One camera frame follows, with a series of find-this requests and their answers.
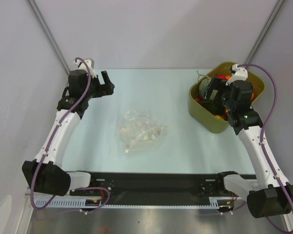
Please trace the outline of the green netted fake melon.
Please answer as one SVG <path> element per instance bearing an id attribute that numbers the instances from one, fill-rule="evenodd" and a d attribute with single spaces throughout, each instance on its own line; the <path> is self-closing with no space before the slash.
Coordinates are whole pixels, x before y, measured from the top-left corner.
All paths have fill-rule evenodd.
<path id="1" fill-rule="evenodd" d="M 197 79 L 197 84 L 198 86 L 198 94 L 199 97 L 204 99 L 205 98 L 205 89 L 209 85 L 211 81 L 211 77 L 201 74 L 197 71 L 198 79 Z"/>

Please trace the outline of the clear zip top bag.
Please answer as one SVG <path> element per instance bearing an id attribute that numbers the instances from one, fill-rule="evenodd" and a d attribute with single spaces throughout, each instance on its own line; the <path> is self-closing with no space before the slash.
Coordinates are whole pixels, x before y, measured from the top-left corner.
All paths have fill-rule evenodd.
<path id="1" fill-rule="evenodd" d="M 148 112 L 129 110 L 119 119 L 116 133 L 125 153 L 145 151 L 160 146 L 168 126 L 154 120 Z"/>

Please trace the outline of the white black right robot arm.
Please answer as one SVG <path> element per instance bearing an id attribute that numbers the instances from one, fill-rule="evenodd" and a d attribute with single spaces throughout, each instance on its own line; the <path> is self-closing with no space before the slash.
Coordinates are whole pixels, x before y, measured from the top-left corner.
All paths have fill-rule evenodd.
<path id="1" fill-rule="evenodd" d="M 278 167 L 264 137 L 261 118 L 251 107 L 252 84 L 246 80 L 205 78 L 199 91 L 203 99 L 228 110 L 228 122 L 243 143 L 257 179 L 253 184 L 236 172 L 222 172 L 219 176 L 223 189 L 246 201 L 255 218 L 293 213 L 293 185 Z"/>

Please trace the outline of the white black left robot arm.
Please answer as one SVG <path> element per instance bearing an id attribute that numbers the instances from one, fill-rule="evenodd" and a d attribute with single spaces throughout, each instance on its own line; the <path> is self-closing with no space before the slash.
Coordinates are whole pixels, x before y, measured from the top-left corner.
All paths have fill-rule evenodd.
<path id="1" fill-rule="evenodd" d="M 63 196 L 68 191 L 88 187 L 88 172 L 66 172 L 62 169 L 63 157 L 70 138 L 80 123 L 89 101 L 114 93 L 114 84 L 107 71 L 98 76 L 88 75 L 85 69 L 73 70 L 68 76 L 62 98 L 58 102 L 55 122 L 44 145 L 32 161 L 25 161 L 22 172 L 32 192 Z"/>

